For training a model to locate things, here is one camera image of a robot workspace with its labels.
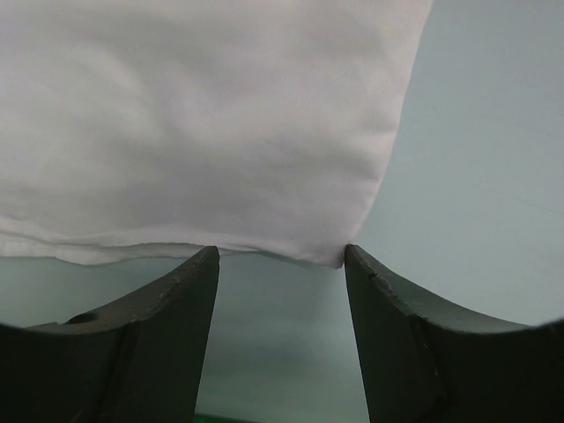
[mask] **folded cloth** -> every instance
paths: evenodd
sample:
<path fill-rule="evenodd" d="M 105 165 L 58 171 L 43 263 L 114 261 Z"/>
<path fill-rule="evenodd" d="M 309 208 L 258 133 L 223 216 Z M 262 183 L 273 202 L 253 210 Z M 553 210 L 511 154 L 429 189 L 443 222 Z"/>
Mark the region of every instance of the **folded cloth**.
<path fill-rule="evenodd" d="M 432 0 L 0 2 L 0 255 L 339 267 Z"/>

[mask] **fabric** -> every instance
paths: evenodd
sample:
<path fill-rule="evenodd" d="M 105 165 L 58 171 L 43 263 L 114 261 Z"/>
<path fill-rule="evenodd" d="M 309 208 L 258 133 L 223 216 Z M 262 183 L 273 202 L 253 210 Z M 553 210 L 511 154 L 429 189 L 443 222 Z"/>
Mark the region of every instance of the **fabric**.
<path fill-rule="evenodd" d="M 1 0 L 0 255 L 339 267 L 432 0 Z"/>

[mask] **light blue surface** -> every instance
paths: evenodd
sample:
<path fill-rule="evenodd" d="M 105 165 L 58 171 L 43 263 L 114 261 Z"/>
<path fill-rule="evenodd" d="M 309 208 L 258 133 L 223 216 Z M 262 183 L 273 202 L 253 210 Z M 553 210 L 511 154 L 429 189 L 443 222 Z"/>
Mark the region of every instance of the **light blue surface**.
<path fill-rule="evenodd" d="M 517 321 L 564 315 L 564 3 L 435 0 L 397 145 L 358 243 L 454 302 Z M 178 260 L 81 268 L 0 261 L 0 321 L 64 321 Z M 342 271 L 222 259 L 198 410 L 362 423 Z"/>

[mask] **black plastic part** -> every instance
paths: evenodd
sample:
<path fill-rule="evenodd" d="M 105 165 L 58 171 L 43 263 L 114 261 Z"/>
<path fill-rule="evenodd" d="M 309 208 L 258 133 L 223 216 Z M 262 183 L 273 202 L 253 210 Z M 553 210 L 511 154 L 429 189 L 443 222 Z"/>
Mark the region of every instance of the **black plastic part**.
<path fill-rule="evenodd" d="M 564 321 L 527 327 L 345 254 L 371 422 L 564 422 Z"/>
<path fill-rule="evenodd" d="M 191 422 L 218 277 L 208 247 L 66 324 L 0 325 L 0 421 Z"/>

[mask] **white cloth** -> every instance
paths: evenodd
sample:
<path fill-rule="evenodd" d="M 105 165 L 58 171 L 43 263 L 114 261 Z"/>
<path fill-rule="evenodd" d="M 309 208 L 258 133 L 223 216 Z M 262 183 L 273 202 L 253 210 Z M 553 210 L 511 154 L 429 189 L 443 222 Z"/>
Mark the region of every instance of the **white cloth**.
<path fill-rule="evenodd" d="M 0 0 L 0 255 L 333 267 L 432 0 Z"/>

